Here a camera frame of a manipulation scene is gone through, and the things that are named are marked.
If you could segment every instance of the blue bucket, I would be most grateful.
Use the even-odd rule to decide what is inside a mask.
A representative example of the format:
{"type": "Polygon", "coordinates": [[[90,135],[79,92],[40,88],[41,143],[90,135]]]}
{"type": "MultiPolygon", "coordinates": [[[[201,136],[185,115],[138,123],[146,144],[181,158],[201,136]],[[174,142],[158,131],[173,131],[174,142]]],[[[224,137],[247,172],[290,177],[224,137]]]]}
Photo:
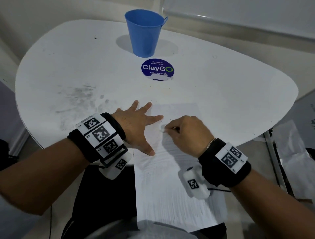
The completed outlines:
{"type": "Polygon", "coordinates": [[[164,19],[155,12],[135,9],[127,12],[125,18],[134,54],[139,57],[153,56],[161,28],[168,17],[164,19]]]}

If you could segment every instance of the bucket handle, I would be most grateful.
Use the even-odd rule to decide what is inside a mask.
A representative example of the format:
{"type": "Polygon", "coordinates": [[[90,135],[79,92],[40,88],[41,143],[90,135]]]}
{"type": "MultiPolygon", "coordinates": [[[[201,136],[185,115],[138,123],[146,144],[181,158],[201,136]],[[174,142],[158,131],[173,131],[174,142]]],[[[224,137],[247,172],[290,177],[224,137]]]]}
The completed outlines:
{"type": "Polygon", "coordinates": [[[164,18],[164,22],[163,22],[163,24],[161,25],[161,28],[162,28],[162,26],[167,22],[168,18],[169,18],[169,17],[164,18]]]}

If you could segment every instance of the hand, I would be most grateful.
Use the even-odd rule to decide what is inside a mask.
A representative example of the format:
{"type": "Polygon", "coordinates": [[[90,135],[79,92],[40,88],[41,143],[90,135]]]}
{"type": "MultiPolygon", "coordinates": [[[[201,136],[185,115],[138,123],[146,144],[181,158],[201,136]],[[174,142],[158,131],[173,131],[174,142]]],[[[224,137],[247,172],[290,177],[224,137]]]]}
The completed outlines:
{"type": "Polygon", "coordinates": [[[210,130],[196,116],[183,116],[165,126],[174,144],[184,153],[199,158],[214,139],[210,130]]]}
{"type": "Polygon", "coordinates": [[[154,124],[163,119],[163,115],[147,116],[145,113],[150,109],[152,103],[149,102],[145,106],[136,110],[139,101],[133,102],[132,106],[127,110],[121,110],[118,108],[112,116],[117,120],[120,126],[123,128],[126,139],[132,147],[139,149],[141,152],[153,156],[154,150],[146,141],[144,136],[144,129],[146,125],[154,124]]]}

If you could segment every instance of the white sheet of paper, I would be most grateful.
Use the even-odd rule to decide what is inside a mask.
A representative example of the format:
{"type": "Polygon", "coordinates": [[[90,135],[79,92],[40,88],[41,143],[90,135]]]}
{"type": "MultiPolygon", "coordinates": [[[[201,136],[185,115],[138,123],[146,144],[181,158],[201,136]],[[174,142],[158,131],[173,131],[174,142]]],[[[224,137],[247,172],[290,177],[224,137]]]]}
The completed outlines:
{"type": "Polygon", "coordinates": [[[198,164],[198,159],[181,152],[172,138],[163,133],[166,124],[183,115],[200,118],[197,104],[153,105],[147,112],[152,116],[159,114],[164,119],[145,129],[155,156],[134,150],[139,229],[149,222],[159,222],[192,232],[224,222],[227,219],[224,193],[213,191],[206,200],[192,197],[185,188],[182,173],[198,164]]]}

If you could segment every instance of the purple sticker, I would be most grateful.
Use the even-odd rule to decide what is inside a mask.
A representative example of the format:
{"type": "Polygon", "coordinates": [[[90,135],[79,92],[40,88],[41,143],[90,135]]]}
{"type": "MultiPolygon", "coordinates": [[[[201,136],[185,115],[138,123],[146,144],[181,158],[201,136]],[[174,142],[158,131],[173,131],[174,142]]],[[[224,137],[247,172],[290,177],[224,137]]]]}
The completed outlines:
{"type": "Polygon", "coordinates": [[[161,59],[146,60],[142,64],[141,70],[146,77],[152,80],[170,80],[174,75],[173,66],[161,59]]]}

